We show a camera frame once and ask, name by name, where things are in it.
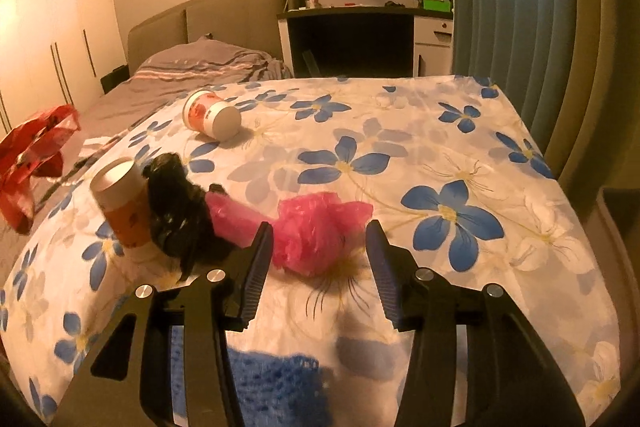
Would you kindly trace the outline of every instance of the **bed sheet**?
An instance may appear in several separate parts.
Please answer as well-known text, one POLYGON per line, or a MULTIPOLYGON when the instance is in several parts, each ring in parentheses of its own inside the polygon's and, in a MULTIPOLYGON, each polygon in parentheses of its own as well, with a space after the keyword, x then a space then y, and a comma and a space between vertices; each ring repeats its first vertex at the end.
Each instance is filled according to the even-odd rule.
MULTIPOLYGON (((331 190, 374 206, 390 241, 456 285, 500 283, 536 328, 592 423, 617 393, 618 324, 593 253, 510 102, 485 78, 320 78, 215 86, 244 129, 211 142, 162 108, 105 154, 30 238, 0 291, 0 335, 24 396, 50 422, 114 308, 140 283, 175 286, 168 260, 133 260, 87 180, 121 156, 180 154, 189 178, 276 216, 331 190)), ((393 425, 412 335, 385 319, 363 249, 302 280, 273 268, 230 346, 304 353, 324 367, 336 426, 393 425)), ((455 422, 465 402, 459 331, 455 422)))

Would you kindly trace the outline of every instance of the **upholstered headboard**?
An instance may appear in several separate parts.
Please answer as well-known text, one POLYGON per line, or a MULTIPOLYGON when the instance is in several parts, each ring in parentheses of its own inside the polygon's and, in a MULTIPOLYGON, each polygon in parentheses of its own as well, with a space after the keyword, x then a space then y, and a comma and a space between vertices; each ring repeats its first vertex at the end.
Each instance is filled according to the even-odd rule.
MULTIPOLYGON (((282 58, 278 20, 286 0, 190 0, 135 26, 127 42, 133 74, 151 55, 211 33, 213 38, 282 58)), ((289 0, 287 9, 302 0, 289 0)))

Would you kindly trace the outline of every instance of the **overturned paper cup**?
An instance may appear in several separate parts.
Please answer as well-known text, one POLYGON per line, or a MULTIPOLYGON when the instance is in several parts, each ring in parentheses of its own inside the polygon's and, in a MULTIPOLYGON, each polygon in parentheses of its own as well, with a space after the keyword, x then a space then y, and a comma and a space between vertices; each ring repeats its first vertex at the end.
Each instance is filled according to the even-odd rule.
POLYGON ((91 180, 90 189, 124 248, 151 243, 146 180, 133 158, 120 158, 102 168, 91 180))
POLYGON ((214 92, 199 90, 184 103, 182 121, 192 131, 223 142, 238 134, 242 114, 237 107, 226 103, 214 92))

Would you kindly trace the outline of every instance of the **red object on desk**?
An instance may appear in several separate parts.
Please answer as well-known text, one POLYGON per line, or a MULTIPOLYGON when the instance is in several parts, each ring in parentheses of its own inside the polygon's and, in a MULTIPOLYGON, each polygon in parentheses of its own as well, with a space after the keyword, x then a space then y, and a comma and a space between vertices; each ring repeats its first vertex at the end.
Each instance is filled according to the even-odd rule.
POLYGON ((62 176, 60 150, 79 129, 76 109, 60 105, 36 113, 0 142, 0 212, 16 232, 27 234, 33 224, 31 176, 62 176))

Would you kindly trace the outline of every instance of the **blue towel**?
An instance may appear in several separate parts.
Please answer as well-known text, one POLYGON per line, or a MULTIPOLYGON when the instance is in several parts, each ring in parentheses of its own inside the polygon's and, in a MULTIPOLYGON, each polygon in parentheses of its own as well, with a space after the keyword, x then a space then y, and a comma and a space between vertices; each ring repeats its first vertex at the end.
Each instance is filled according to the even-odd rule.
MULTIPOLYGON (((186 417, 184 328, 173 327, 171 389, 174 414, 186 417)), ((229 349, 236 394, 245 427, 330 427, 318 360, 272 357, 229 349)))

